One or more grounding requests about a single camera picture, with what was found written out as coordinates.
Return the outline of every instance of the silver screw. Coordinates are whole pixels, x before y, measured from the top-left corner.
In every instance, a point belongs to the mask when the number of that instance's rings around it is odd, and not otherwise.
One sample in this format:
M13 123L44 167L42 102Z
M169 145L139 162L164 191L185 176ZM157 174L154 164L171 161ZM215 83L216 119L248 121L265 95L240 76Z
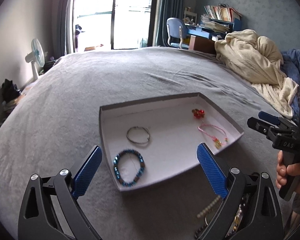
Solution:
M263 172L261 175L264 179L269 179L268 173Z
M239 171L238 168L232 168L232 169L231 169L231 172L232 172L233 174L239 174L239 173L240 173L240 171Z
M31 180L36 180L38 177L39 177L38 174L33 174L33 175L31 176Z
M68 173L69 173L69 171L67 169L60 171L61 176L66 176Z

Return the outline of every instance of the blue blanket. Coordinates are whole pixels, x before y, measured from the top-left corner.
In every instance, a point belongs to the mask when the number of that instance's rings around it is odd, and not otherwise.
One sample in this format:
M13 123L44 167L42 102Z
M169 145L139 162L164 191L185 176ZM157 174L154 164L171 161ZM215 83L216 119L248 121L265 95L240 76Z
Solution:
M290 77L294 82L300 85L300 49L290 49L288 51L282 51L283 65L281 70ZM299 106L298 99L295 97L291 104L294 111L293 121L299 123Z

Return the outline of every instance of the electric fan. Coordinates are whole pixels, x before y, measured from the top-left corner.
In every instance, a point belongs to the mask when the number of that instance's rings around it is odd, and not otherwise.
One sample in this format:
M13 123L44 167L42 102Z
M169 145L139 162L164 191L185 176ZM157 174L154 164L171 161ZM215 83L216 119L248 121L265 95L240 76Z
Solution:
M37 63L40 67L44 66L44 53L38 39L33 39L31 42L31 52L25 57L27 63L31 62L32 73L34 81L39 78L38 71L34 63Z

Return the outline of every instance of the sliding glass door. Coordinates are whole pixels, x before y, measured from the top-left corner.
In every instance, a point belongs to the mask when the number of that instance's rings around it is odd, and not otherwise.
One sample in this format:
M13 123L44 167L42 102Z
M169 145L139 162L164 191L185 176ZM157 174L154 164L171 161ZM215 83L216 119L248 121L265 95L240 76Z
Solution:
M78 35L78 51L94 46L136 49L146 47L148 41L151 46L154 4L153 0L75 0L74 24L84 31Z

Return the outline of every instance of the gray curtain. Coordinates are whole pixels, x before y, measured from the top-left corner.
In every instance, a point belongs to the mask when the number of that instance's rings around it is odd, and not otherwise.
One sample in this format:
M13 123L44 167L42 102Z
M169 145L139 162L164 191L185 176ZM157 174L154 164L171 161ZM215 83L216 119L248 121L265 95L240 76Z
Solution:
M66 16L69 0L59 0L58 19L57 19L57 51L55 58L66 55Z
M183 11L183 0L162 0L156 38L157 46L168 47L167 19L170 17L182 19Z

